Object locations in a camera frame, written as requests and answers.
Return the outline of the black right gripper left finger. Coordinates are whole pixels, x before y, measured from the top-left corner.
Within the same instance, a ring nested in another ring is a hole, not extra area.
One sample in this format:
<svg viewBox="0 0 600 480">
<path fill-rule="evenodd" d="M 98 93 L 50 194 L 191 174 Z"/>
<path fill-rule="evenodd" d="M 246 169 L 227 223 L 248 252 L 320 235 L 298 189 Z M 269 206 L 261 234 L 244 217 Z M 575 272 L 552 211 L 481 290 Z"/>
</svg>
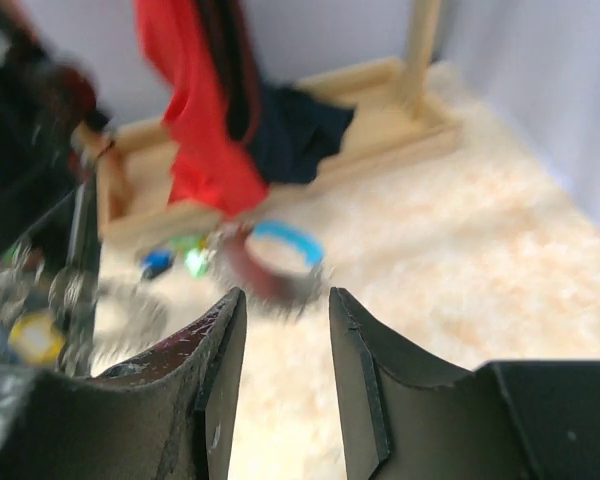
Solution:
<svg viewBox="0 0 600 480">
<path fill-rule="evenodd" d="M 246 340 L 230 290 L 94 378 L 0 365 L 0 479 L 224 479 Z"/>
</svg>

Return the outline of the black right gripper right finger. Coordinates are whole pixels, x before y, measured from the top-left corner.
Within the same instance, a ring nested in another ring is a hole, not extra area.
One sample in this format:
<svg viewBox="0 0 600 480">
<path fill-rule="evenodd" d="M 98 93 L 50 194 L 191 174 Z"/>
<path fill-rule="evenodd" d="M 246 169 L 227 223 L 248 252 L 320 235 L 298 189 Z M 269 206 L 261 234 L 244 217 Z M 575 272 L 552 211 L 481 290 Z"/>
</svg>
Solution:
<svg viewBox="0 0 600 480">
<path fill-rule="evenodd" d="M 351 479 L 600 479 L 600 361 L 466 370 L 329 295 Z"/>
</svg>

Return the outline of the steel key ring disc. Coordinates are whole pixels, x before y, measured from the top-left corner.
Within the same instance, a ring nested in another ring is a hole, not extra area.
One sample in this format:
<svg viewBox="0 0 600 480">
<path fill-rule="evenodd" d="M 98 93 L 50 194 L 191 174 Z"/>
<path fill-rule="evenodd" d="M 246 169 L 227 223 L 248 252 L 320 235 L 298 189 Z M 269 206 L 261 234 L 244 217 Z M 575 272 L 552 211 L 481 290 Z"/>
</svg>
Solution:
<svg viewBox="0 0 600 480">
<path fill-rule="evenodd" d="M 54 365 L 27 364 L 9 346 L 9 334 L 20 315 L 46 309 L 65 345 Z M 140 284 L 100 280 L 72 267 L 48 273 L 42 254 L 24 242 L 0 261 L 0 364 L 87 376 L 98 362 L 128 358 L 156 343 L 167 320 L 165 303 Z"/>
</svg>

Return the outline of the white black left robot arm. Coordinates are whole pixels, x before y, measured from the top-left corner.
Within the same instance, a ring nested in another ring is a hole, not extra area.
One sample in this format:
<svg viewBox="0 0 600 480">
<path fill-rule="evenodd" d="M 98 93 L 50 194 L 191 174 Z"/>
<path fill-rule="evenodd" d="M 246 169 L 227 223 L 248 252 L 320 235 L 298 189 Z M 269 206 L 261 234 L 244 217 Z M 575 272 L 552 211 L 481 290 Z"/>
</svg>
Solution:
<svg viewBox="0 0 600 480">
<path fill-rule="evenodd" d="M 84 181 L 76 128 L 101 133 L 109 121 L 82 73 L 0 8 L 0 257 Z"/>
</svg>

